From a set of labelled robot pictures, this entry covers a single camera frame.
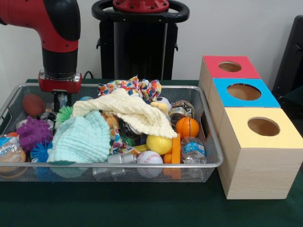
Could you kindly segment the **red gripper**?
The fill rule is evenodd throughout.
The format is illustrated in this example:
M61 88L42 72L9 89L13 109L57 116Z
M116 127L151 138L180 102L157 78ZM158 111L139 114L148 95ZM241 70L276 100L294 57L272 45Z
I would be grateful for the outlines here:
M82 74L76 73L69 79L52 79L47 76L44 70L39 71L38 83L40 89L43 92L52 92L53 93L53 104L54 112L57 113L60 110L60 91L66 92L66 106L72 106L71 94L78 93L80 91L82 83Z

